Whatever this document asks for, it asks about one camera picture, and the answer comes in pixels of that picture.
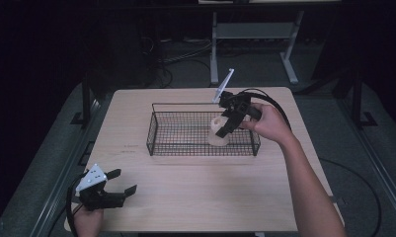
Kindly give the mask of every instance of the black wire basket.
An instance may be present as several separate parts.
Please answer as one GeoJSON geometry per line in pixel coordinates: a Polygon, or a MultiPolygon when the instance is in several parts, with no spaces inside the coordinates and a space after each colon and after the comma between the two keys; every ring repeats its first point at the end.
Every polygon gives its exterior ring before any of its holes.
{"type": "Polygon", "coordinates": [[[154,103],[152,110],[146,142],[151,156],[256,156],[259,151],[259,135],[247,129],[235,129],[225,146],[208,143],[210,122],[222,113],[215,104],[154,103]],[[194,112],[194,107],[201,110],[203,105],[208,112],[194,112]],[[156,106],[164,106],[165,110],[158,112],[156,106]],[[179,106],[187,106],[188,110],[177,111],[179,106]]]}

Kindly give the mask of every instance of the person's right hand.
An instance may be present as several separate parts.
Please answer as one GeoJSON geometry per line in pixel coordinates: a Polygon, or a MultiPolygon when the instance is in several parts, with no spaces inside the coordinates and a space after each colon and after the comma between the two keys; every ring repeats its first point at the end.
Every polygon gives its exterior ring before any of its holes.
{"type": "Polygon", "coordinates": [[[252,107],[262,113],[260,120],[243,120],[241,128],[250,129],[257,132],[264,138],[282,145],[287,139],[293,137],[293,133],[284,121],[280,112],[272,105],[253,103],[252,107]]]}

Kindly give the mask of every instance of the forearm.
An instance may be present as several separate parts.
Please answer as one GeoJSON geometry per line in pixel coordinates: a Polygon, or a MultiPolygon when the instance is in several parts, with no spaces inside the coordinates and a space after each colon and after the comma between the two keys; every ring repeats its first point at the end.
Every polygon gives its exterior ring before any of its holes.
{"type": "Polygon", "coordinates": [[[296,224],[301,236],[346,236],[343,223],[315,175],[300,142],[290,136],[283,151],[296,224]]]}

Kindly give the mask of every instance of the wooden table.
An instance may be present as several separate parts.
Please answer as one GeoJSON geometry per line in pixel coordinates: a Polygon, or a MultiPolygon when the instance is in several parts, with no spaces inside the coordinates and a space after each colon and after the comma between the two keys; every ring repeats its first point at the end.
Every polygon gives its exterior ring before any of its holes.
{"type": "MultiPolygon", "coordinates": [[[[332,192],[291,92],[259,88],[283,107],[327,193],[332,192]]],[[[243,89],[226,89],[237,93],[243,89]]],[[[126,232],[296,231],[282,153],[261,137],[255,156],[150,156],[152,103],[207,103],[215,89],[115,92],[87,168],[121,169],[107,192],[138,185],[124,207],[106,209],[103,230],[126,232]]]]}

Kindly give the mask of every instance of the wire mesh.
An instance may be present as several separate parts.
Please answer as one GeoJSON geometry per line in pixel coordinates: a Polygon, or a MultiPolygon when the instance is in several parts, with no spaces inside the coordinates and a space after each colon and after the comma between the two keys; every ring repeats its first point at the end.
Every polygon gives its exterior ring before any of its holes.
{"type": "Polygon", "coordinates": [[[157,156],[256,156],[260,137],[236,129],[225,146],[212,146],[207,137],[210,121],[220,112],[153,112],[147,138],[150,155],[157,156]]]}

